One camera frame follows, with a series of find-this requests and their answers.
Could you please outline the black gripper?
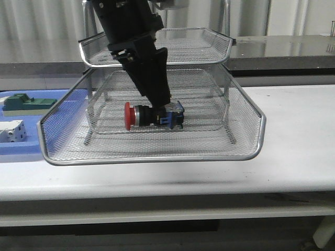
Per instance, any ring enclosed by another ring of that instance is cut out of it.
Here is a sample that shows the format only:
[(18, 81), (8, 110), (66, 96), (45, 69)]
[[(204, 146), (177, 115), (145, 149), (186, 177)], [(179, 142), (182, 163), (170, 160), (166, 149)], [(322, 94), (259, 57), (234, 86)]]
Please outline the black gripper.
[(108, 50), (122, 64), (141, 96), (146, 96), (154, 108), (170, 103), (166, 63), (168, 50), (156, 50), (156, 32), (149, 31), (126, 40), (107, 35)]

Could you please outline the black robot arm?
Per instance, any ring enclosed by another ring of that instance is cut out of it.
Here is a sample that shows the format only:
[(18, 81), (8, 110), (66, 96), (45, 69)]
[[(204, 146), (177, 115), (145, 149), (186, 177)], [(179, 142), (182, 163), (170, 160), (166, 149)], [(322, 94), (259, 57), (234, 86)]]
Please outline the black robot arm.
[(91, 3), (108, 39), (108, 50), (140, 94), (155, 108), (170, 103), (168, 50), (155, 47), (155, 34), (164, 27), (161, 16), (152, 13), (148, 1)]

